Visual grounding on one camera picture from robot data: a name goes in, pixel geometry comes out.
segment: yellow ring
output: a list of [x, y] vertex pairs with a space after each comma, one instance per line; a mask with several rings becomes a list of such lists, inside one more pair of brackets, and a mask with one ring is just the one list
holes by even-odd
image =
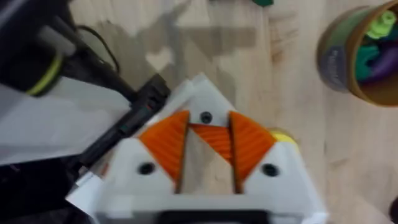
[[55, 78], [61, 68], [61, 64], [62, 54], [61, 52], [57, 52], [43, 77], [30, 90], [26, 91], [26, 93], [32, 96], [39, 94]]

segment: yellow object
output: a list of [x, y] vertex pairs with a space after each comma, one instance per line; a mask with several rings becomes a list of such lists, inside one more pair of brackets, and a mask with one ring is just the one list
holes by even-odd
[[43, 77], [30, 90], [27, 90], [26, 93], [32, 96], [39, 94], [55, 78], [61, 68], [61, 64], [62, 54], [61, 52], [57, 52]]
[[285, 134], [285, 133], [283, 133], [282, 131], [279, 131], [279, 130], [270, 130], [270, 132], [271, 132], [272, 136], [274, 138], [276, 138], [276, 140], [292, 143], [296, 147], [296, 149], [299, 151], [299, 145], [289, 135], [287, 135], [287, 134]]

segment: container label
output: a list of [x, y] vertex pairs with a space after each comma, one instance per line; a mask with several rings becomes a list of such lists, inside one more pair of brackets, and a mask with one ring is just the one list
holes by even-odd
[[324, 78], [333, 88], [346, 90], [346, 54], [344, 47], [333, 46], [321, 58], [320, 70]]

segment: black cable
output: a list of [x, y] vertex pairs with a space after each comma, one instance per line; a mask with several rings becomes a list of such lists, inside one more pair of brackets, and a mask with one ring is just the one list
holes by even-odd
[[78, 26], [76, 26], [76, 29], [78, 29], [78, 30], [79, 30], [79, 29], [80, 29], [80, 30], [84, 30], [84, 31], [87, 31], [87, 32], [93, 34], [93, 35], [103, 44], [103, 46], [105, 47], [105, 50], [107, 51], [107, 53], [109, 54], [109, 56], [111, 57], [111, 59], [112, 59], [112, 61], [113, 61], [113, 63], [114, 63], [114, 69], [115, 69], [116, 73], [117, 73], [118, 75], [120, 75], [120, 65], [119, 65], [119, 62], [118, 62], [118, 60], [116, 59], [116, 57], [112, 54], [111, 49], [108, 47], [108, 45], [106, 44], [106, 42], [105, 42], [105, 40], [102, 38], [102, 36], [100, 36], [100, 34], [97, 33], [97, 31], [95, 31], [94, 29], [92, 29], [92, 28], [90, 28], [90, 27], [88, 27], [88, 26], [78, 25]]

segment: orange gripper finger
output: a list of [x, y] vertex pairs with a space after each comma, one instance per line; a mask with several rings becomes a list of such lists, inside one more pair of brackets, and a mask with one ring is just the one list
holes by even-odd
[[181, 111], [144, 131], [139, 139], [175, 183], [181, 170], [189, 111]]
[[205, 124], [191, 124], [190, 127], [222, 158], [231, 163], [231, 138], [228, 128]]
[[276, 140], [261, 125], [235, 111], [229, 112], [229, 123], [236, 191], [241, 193], [243, 182]]

